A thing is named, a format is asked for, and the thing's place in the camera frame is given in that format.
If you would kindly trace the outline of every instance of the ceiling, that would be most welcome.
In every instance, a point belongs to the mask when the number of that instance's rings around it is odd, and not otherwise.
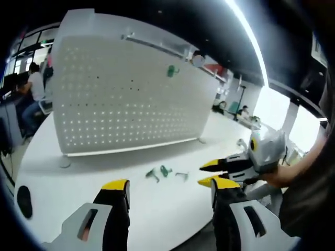
[[[311,57],[312,31],[286,4],[289,0],[235,1],[257,38],[269,82],[283,83],[317,104],[325,82],[319,72],[325,75],[326,69]],[[205,51],[236,76],[241,74],[243,80],[263,84],[253,46],[224,0],[124,0],[117,5],[94,6],[71,4],[70,1],[67,5],[52,7],[40,2],[32,8],[28,30],[60,21],[68,9],[83,7],[94,7],[98,13],[130,17],[165,29]],[[300,88],[306,78],[310,92]]]

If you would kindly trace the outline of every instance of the small plastic part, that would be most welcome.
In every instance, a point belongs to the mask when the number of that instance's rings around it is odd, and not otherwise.
[[[176,176],[177,175],[183,176],[184,177],[184,181],[187,181],[187,179],[188,179],[188,173],[187,174],[186,173],[176,173]]]
[[[247,144],[245,143],[245,141],[243,139],[239,139],[237,141],[237,145],[238,146],[242,146],[244,148],[245,152],[248,150],[248,146],[247,146]]]
[[[172,172],[172,169],[167,170],[165,166],[161,165],[161,173],[163,174],[164,177],[167,177],[170,172]]]
[[[175,73],[178,73],[180,69],[178,69],[178,71],[176,71],[175,66],[174,65],[170,65],[169,68],[167,69],[167,76],[168,77],[173,77],[173,75]]]
[[[156,179],[157,183],[158,183],[159,182],[159,178],[156,176],[154,169],[152,169],[150,172],[148,172],[146,174],[146,178],[154,177]]]

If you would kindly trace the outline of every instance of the dark clothing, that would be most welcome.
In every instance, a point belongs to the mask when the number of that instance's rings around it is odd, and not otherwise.
[[[327,199],[334,200],[329,197],[335,172],[335,132],[333,131],[335,92],[332,74],[332,72],[327,73],[325,90],[319,104],[329,121],[326,129],[328,137],[326,144],[310,168],[298,175],[283,195],[279,218],[282,229],[290,236],[303,236],[309,226],[316,224],[315,217],[320,219],[321,214],[325,213],[324,206]]]
[[[223,111],[221,108],[220,108],[220,105],[218,105],[218,106],[212,106],[212,108],[211,108],[214,112],[219,112],[219,113],[221,113],[221,114],[225,114],[225,111]]]

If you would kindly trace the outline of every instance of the window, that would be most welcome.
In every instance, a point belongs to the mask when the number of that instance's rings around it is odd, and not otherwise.
[[[21,60],[17,60],[14,68],[14,73],[20,74]]]
[[[6,65],[5,76],[13,74],[14,72],[15,59],[11,59],[10,62]]]
[[[54,39],[57,35],[57,32],[58,32],[58,28],[53,28],[53,29],[48,29],[48,30],[42,31],[39,42],[42,42],[44,40]]]
[[[318,136],[320,121],[306,108],[299,106],[289,139],[303,152],[308,152]]]
[[[32,63],[32,58],[27,59],[27,64],[26,64],[26,72],[29,71],[30,64]]]
[[[31,35],[31,36],[28,36],[28,37],[25,37],[22,41],[22,45],[20,47],[20,50],[24,49],[25,47],[28,47],[28,46],[31,46],[31,45],[34,45],[37,43],[37,39],[38,39],[38,36],[39,36],[39,32],[34,34],[34,35]]]
[[[35,55],[33,56],[34,63],[41,65],[43,61],[46,59],[48,55],[49,48],[41,48],[35,51]]]
[[[273,89],[263,87],[253,114],[259,117],[262,123],[274,130],[279,130],[284,124],[288,106],[288,97]]]
[[[11,55],[15,54],[16,52],[18,52],[20,47],[20,42],[17,42],[14,46],[13,49],[11,50]]]

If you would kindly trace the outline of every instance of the computer monitor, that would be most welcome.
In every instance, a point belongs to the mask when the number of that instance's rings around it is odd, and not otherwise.
[[[17,75],[16,85],[18,87],[25,85],[28,81],[28,78],[29,78],[28,72],[20,73],[19,75]]]
[[[17,76],[18,75],[14,73],[4,77],[4,84],[3,87],[1,88],[1,93],[7,93],[12,90],[15,90],[17,83]]]

